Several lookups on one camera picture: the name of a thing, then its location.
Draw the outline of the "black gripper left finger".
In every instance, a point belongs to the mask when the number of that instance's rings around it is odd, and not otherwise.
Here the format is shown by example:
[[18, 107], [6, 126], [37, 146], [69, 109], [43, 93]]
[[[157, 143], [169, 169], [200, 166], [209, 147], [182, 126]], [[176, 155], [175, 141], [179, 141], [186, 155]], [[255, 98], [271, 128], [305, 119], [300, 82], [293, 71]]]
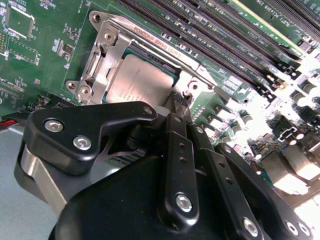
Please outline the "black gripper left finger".
[[199, 219], [192, 126], [187, 100], [173, 92], [164, 106], [143, 101], [37, 110], [24, 128], [16, 180], [47, 202], [56, 215], [93, 185], [92, 168], [104, 150], [129, 154], [146, 149], [164, 161], [157, 212], [170, 227]]

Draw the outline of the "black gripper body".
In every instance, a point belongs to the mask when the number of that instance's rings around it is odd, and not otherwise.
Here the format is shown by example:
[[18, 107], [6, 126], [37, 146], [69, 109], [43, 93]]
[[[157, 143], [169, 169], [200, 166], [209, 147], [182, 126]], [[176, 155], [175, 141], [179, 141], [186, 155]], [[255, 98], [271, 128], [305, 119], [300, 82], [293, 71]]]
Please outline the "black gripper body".
[[148, 156], [80, 191], [66, 204], [50, 234], [52, 240], [224, 240], [218, 190], [197, 172], [200, 215], [196, 225], [177, 232], [157, 213], [165, 160]]

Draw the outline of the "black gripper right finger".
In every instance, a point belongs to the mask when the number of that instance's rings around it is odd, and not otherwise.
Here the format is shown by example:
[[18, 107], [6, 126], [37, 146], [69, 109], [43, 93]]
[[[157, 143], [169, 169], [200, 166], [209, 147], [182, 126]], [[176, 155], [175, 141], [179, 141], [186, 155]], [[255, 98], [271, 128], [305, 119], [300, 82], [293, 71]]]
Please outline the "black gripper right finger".
[[314, 234], [272, 187], [225, 143], [213, 147], [191, 119], [189, 100], [180, 96], [196, 164], [212, 187], [217, 222], [226, 240], [312, 240]]

